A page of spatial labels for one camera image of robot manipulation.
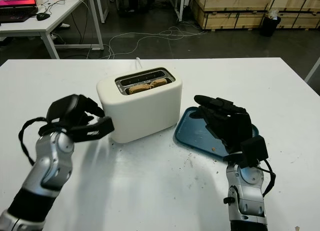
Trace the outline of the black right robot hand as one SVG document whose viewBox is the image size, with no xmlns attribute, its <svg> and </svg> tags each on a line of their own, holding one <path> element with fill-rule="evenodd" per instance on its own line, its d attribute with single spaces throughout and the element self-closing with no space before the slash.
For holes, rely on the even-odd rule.
<svg viewBox="0 0 320 231">
<path fill-rule="evenodd" d="M 219 97 L 195 95 L 194 101 L 199 106 L 190 117 L 203 119 L 207 130 L 221 140 L 228 154 L 239 152 L 240 143 L 253 137 L 251 118 L 245 108 Z"/>
</svg>

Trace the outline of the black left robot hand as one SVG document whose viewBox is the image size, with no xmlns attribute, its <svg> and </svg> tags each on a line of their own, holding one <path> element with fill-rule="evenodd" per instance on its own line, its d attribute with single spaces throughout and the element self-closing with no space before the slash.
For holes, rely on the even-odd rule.
<svg viewBox="0 0 320 231">
<path fill-rule="evenodd" d="M 67 127 L 85 126 L 94 119 L 87 113 L 100 118 L 105 116 L 103 109 L 91 98 L 72 94 L 54 101 L 47 111 L 46 120 L 52 123 L 58 119 L 60 124 Z"/>
</svg>

